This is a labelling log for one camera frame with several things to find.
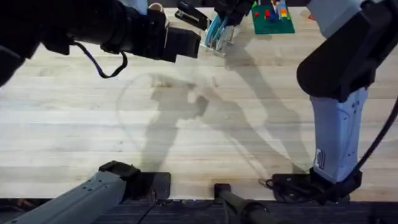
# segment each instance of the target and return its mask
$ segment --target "green lego baseplate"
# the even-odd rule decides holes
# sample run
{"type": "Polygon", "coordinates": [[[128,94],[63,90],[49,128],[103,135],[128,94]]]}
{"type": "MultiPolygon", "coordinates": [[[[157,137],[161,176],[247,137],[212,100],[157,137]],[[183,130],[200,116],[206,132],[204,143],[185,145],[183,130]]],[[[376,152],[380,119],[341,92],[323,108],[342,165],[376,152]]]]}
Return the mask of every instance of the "green lego baseplate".
{"type": "Polygon", "coordinates": [[[294,26],[292,22],[292,16],[290,15],[289,9],[287,8],[288,16],[286,18],[279,19],[278,15],[275,19],[266,19],[264,12],[266,10],[274,10],[272,6],[253,6],[251,9],[254,31],[256,34],[294,34],[294,26]]]}

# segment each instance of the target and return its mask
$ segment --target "wooden table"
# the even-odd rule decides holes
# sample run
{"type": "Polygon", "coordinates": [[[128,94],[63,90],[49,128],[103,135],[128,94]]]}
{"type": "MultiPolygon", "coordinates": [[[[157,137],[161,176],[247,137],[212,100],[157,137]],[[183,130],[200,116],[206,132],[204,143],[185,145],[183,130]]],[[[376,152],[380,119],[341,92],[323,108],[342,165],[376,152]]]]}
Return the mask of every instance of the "wooden table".
{"type": "MultiPolygon", "coordinates": [[[[173,26],[193,29],[174,12],[173,26]]],[[[273,199],[258,178],[308,170],[315,153],[312,106],[295,71],[323,37],[305,8],[291,13],[294,35],[254,35],[247,17],[226,58],[130,55],[110,80],[76,47],[69,57],[40,48],[0,91],[0,198],[56,197],[117,160],[171,172],[172,198],[212,198],[213,184],[227,182],[242,197],[273,199]]],[[[121,63],[86,46],[106,71],[121,63]]],[[[392,108],[397,71],[395,50],[371,88],[359,154],[392,108]]],[[[394,125],[354,200],[398,200],[397,135],[394,125]]]]}

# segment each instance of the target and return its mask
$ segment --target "cable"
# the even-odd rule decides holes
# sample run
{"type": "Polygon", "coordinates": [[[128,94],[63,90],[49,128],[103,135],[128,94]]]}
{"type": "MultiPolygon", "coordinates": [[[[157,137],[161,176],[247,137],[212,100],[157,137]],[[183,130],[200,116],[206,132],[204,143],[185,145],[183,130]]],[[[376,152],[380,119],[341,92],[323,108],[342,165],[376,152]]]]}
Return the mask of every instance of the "cable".
{"type": "Polygon", "coordinates": [[[391,126],[394,124],[397,115],[398,115],[398,97],[396,99],[394,106],[392,107],[391,113],[387,118],[386,123],[384,124],[383,128],[380,130],[380,133],[376,136],[375,140],[373,141],[369,149],[365,152],[361,160],[359,160],[359,162],[356,164],[351,173],[349,173],[346,179],[352,178],[355,175],[355,173],[357,173],[357,171],[359,171],[362,168],[362,166],[365,164],[365,162],[371,157],[374,150],[378,147],[380,142],[384,139],[384,137],[390,130],[391,126]]]}
{"type": "Polygon", "coordinates": [[[261,184],[263,187],[266,187],[266,188],[271,189],[271,190],[274,189],[274,186],[271,184],[271,183],[273,183],[272,180],[259,179],[258,182],[259,182],[259,184],[261,184]]]}
{"type": "MultiPolygon", "coordinates": [[[[365,162],[368,161],[368,159],[372,156],[374,150],[380,145],[380,142],[384,139],[384,137],[386,136],[386,134],[390,130],[391,126],[394,124],[394,121],[396,120],[397,116],[398,116],[398,97],[396,99],[396,102],[394,103],[394,106],[392,107],[390,115],[388,116],[386,122],[384,123],[383,128],[380,130],[379,134],[376,136],[376,138],[372,142],[372,144],[369,147],[369,149],[365,152],[363,157],[355,165],[354,169],[347,175],[347,177],[342,182],[344,182],[344,181],[346,181],[346,180],[348,180],[350,178],[353,178],[356,175],[356,173],[362,168],[362,166],[365,164],[365,162]]],[[[265,184],[266,184],[266,186],[268,188],[273,190],[274,186],[271,186],[269,184],[270,182],[273,183],[272,180],[267,180],[265,184]]],[[[295,203],[307,203],[307,202],[318,200],[318,199],[320,199],[322,197],[327,196],[328,194],[330,194],[331,192],[336,190],[336,188],[337,188],[337,185],[334,185],[333,187],[331,187],[330,189],[326,190],[325,192],[317,194],[317,195],[314,195],[314,196],[309,197],[309,198],[306,198],[305,200],[302,200],[302,201],[287,202],[285,200],[285,202],[280,202],[280,203],[289,203],[289,204],[292,204],[292,203],[293,204],[295,204],[295,203]]]]}
{"type": "Polygon", "coordinates": [[[106,75],[104,73],[104,71],[102,71],[102,68],[100,65],[98,65],[98,62],[95,60],[95,58],[90,54],[90,52],[86,49],[85,46],[83,46],[83,44],[78,43],[78,42],[72,42],[71,45],[77,46],[79,47],[83,53],[93,62],[95,68],[98,71],[98,74],[100,75],[101,78],[113,78],[116,77],[117,75],[119,75],[119,73],[121,71],[123,71],[128,64],[128,60],[127,60],[127,56],[124,52],[120,51],[120,53],[122,54],[123,57],[123,63],[112,73],[112,75],[106,75]]]}
{"type": "Polygon", "coordinates": [[[208,204],[205,204],[202,206],[190,206],[190,205],[187,205],[186,203],[184,203],[183,200],[181,200],[181,203],[182,203],[183,208],[189,208],[189,209],[205,209],[205,208],[210,208],[216,204],[214,201],[210,201],[208,204]]]}
{"type": "Polygon", "coordinates": [[[152,211],[152,209],[154,209],[154,207],[155,207],[156,205],[157,205],[157,204],[156,204],[156,202],[155,202],[151,207],[149,207],[148,210],[141,216],[141,218],[138,220],[138,222],[137,222],[136,224],[140,224],[140,223],[145,219],[145,217],[148,215],[148,213],[149,213],[150,211],[152,211]]]}

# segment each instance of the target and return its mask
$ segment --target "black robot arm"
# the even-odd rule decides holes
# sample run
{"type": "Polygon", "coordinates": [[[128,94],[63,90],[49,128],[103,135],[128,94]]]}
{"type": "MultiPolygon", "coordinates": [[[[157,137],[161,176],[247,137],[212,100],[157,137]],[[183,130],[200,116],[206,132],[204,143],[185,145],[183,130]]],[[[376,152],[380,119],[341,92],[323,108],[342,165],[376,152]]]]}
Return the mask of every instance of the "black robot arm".
{"type": "Polygon", "coordinates": [[[68,55],[75,41],[98,44],[105,52],[127,52],[175,62],[177,55],[197,58],[200,36],[165,27],[165,16],[139,14],[118,0],[36,0],[0,2],[0,85],[40,43],[68,55]]]}

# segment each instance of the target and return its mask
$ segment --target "red lego brick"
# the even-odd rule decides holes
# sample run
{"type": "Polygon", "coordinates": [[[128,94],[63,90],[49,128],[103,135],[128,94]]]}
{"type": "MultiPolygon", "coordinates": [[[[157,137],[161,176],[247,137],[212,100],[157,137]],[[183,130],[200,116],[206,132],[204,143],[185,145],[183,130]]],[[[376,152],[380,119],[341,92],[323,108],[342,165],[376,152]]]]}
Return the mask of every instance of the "red lego brick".
{"type": "Polygon", "coordinates": [[[266,10],[265,11],[265,16],[266,16],[267,19],[270,18],[271,17],[271,12],[269,10],[266,10]]]}
{"type": "Polygon", "coordinates": [[[315,17],[312,14],[308,18],[311,20],[315,20],[315,17]]]}

